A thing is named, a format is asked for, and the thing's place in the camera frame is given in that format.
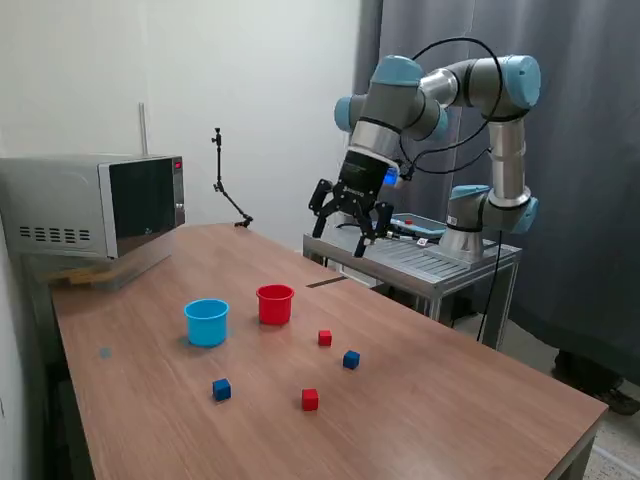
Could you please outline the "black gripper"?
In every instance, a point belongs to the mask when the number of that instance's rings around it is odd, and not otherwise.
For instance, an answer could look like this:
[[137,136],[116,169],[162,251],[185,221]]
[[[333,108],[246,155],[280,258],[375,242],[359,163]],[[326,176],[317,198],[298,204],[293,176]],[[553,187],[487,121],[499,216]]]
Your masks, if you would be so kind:
[[[394,207],[378,200],[390,170],[394,167],[388,162],[348,150],[335,187],[331,181],[321,179],[311,196],[309,209],[316,217],[312,237],[322,236],[330,215],[337,211],[352,213],[361,231],[353,256],[361,258],[369,244],[387,235],[391,224]],[[375,223],[369,215],[374,210]]]

